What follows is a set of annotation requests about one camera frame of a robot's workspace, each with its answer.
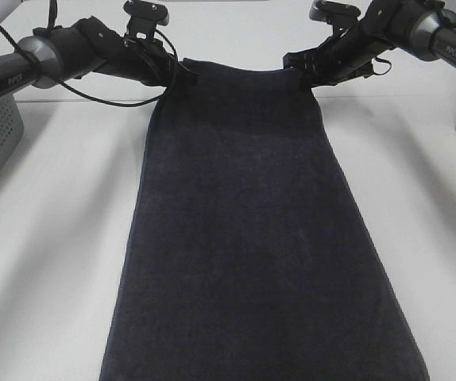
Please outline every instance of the white table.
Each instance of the white table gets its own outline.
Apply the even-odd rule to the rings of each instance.
[[[164,31],[182,56],[274,69],[329,33],[307,19],[309,0],[290,3],[166,2]],[[7,29],[28,35],[46,5],[24,3]],[[63,0],[59,21],[91,13],[123,32],[122,2]],[[315,95],[431,380],[456,380],[456,71],[397,50],[384,57],[389,75]],[[74,84],[118,100],[157,91],[100,75]],[[17,100],[25,135],[0,174],[0,381],[95,381],[153,106],[118,109],[61,88]]]

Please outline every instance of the dark navy towel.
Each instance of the dark navy towel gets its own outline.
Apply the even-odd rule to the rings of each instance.
[[[427,380],[300,73],[185,64],[199,84],[149,127],[101,380]]]

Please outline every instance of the cloth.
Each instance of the cloth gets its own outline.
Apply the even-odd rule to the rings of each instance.
[[[186,60],[157,105],[100,379],[428,379],[300,73]]]

